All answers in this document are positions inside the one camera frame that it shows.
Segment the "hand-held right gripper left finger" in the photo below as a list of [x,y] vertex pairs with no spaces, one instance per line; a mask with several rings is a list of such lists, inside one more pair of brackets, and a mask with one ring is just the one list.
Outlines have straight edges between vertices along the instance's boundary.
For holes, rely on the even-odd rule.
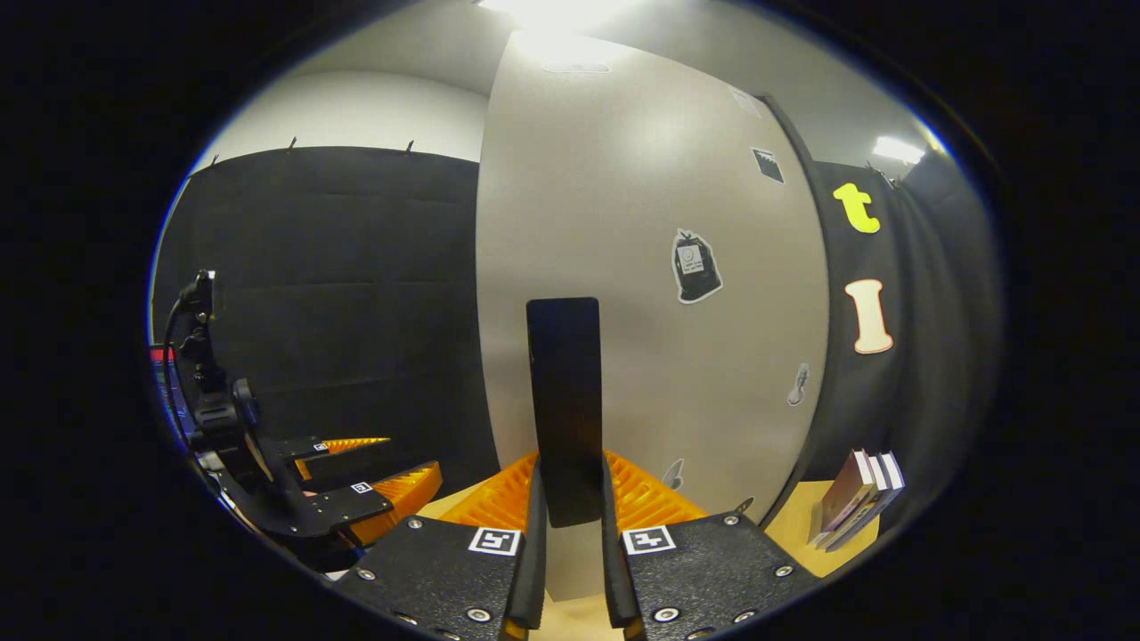
[[333,589],[423,638],[526,640],[542,627],[546,534],[542,459],[530,453],[443,516],[406,516]]

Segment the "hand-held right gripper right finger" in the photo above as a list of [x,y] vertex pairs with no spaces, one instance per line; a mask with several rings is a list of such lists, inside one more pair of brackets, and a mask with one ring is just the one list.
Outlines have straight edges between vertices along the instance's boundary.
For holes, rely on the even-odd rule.
[[602,466],[606,618],[626,640],[728,640],[819,589],[742,508],[706,514],[614,453]]

